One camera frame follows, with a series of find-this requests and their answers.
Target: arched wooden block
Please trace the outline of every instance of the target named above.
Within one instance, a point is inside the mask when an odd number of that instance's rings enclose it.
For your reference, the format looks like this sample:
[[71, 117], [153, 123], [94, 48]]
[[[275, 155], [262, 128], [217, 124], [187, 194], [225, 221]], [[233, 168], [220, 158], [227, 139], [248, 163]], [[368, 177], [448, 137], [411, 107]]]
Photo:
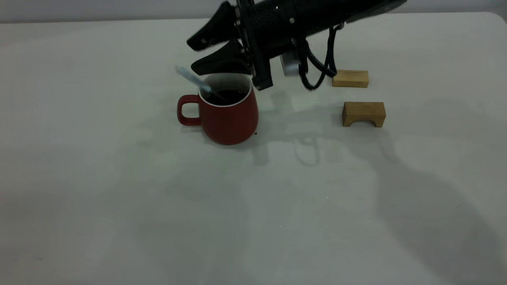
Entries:
[[345, 102], [343, 126], [350, 127], [356, 121], [372, 121], [377, 128], [384, 125], [385, 107], [381, 102]]

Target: white table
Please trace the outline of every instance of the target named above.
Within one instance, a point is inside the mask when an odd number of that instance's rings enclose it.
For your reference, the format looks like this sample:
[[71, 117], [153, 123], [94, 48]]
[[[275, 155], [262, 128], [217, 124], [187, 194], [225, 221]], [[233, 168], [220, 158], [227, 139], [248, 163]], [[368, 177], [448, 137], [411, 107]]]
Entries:
[[[234, 147], [176, 119], [205, 22], [0, 25], [1, 284], [506, 282], [498, 16], [346, 26], [337, 66], [368, 89], [310, 93], [274, 59]], [[343, 128], [345, 101], [385, 102], [384, 128]]]

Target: silver component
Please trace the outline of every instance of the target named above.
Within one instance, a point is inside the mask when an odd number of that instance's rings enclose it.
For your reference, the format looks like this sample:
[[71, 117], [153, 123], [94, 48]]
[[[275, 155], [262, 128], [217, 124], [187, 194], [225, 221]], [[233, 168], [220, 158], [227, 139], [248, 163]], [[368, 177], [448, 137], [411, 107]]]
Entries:
[[280, 61], [285, 76], [299, 76], [299, 64], [301, 62], [296, 51], [289, 51], [280, 55]]

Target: white wall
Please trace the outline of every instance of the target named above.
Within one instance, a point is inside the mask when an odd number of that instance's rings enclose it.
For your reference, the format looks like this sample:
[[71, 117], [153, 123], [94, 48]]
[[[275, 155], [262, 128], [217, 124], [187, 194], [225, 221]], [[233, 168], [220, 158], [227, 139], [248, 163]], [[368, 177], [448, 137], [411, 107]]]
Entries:
[[[221, 1], [0, 0], [0, 22], [203, 18], [212, 15]], [[505, 3], [506, 0], [409, 0], [399, 11], [495, 11]]]

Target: wooden bridge block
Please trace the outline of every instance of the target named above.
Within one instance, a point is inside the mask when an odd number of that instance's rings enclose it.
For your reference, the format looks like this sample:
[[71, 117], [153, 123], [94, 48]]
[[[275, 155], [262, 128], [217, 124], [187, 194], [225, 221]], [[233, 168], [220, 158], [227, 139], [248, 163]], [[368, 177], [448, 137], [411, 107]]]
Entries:
[[372, 121], [377, 128], [384, 125], [385, 107], [381, 102], [345, 102], [343, 126], [350, 127], [356, 121]]
[[333, 78], [334, 87], [362, 87], [367, 88], [370, 83], [368, 71], [337, 70]]

